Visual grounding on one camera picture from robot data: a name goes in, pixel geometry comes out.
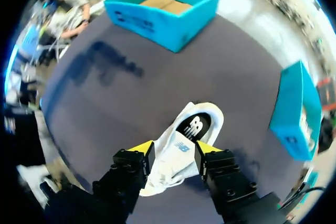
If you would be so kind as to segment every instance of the equipment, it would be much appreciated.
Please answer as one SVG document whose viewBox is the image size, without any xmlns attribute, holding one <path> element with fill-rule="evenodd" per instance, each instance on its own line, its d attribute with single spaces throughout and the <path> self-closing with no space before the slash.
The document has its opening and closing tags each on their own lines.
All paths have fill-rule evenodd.
<svg viewBox="0 0 336 224">
<path fill-rule="evenodd" d="M 231 151 L 201 141 L 195 145 L 198 171 L 225 223 L 290 223 L 278 211 L 279 199 L 275 194 L 257 196 L 257 184 L 241 173 Z M 43 182 L 40 187 L 48 198 L 45 209 L 48 220 L 51 223 L 126 223 L 151 171 L 155 159 L 153 147 L 154 142 L 148 141 L 118 151 L 110 170 L 92 183 L 93 194 L 71 184 L 63 185 L 55 193 Z"/>
</svg>

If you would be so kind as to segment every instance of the shoe insole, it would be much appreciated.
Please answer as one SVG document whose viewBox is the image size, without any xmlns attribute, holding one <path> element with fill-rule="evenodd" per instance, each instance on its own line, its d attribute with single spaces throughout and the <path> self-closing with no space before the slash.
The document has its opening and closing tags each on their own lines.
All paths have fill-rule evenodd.
<svg viewBox="0 0 336 224">
<path fill-rule="evenodd" d="M 196 143 L 207 133 L 210 125 L 211 117 L 207 113 L 199 113 L 185 119 L 176 130 L 193 143 Z"/>
</svg>

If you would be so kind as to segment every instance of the dark gray mat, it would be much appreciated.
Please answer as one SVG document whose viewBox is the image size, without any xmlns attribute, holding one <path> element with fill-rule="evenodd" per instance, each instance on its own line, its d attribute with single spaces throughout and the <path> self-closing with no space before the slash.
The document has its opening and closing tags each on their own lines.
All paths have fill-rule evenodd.
<svg viewBox="0 0 336 224">
<path fill-rule="evenodd" d="M 224 114 L 214 146 L 236 154 L 261 196 L 274 191 L 284 199 L 302 163 L 268 131 L 280 71 L 262 46 L 219 16 L 174 54 L 103 14 L 55 68 L 42 107 L 65 162 L 90 190 L 119 149 L 157 139 L 189 101 L 211 101 Z M 173 222 L 220 223 L 198 177 L 140 198 L 129 218 Z"/>
</svg>

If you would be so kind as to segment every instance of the desk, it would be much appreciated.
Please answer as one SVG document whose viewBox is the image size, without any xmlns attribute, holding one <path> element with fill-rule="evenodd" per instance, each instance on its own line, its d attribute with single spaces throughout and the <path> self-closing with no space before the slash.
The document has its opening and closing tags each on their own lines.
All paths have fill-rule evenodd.
<svg viewBox="0 0 336 224">
<path fill-rule="evenodd" d="M 274 191 L 284 199 L 303 163 L 268 131 L 280 71 L 260 44 L 219 16 L 174 54 L 114 26 L 103 13 L 54 69 L 42 110 L 64 161 L 91 190 L 119 149 L 157 139 L 189 101 L 211 101 L 224 114 L 214 146 L 234 152 L 261 196 Z M 221 222 L 198 176 L 139 198 L 128 223 L 144 218 L 148 224 Z"/>
</svg>

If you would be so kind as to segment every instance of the nb logo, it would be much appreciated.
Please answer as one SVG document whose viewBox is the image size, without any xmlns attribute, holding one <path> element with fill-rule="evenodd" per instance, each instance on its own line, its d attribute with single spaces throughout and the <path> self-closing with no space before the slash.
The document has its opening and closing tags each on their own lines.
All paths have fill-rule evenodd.
<svg viewBox="0 0 336 224">
<path fill-rule="evenodd" d="M 180 151 L 182 151 L 182 152 L 187 152 L 187 151 L 190 150 L 190 148 L 188 146 L 184 145 L 182 142 L 179 142 L 179 143 L 175 144 L 175 146 L 177 148 L 179 148 Z"/>
<path fill-rule="evenodd" d="M 188 139 L 192 139 L 196 136 L 203 128 L 203 123 L 200 121 L 200 118 L 196 116 L 191 122 L 190 126 L 187 126 L 184 129 L 184 135 Z"/>
</svg>

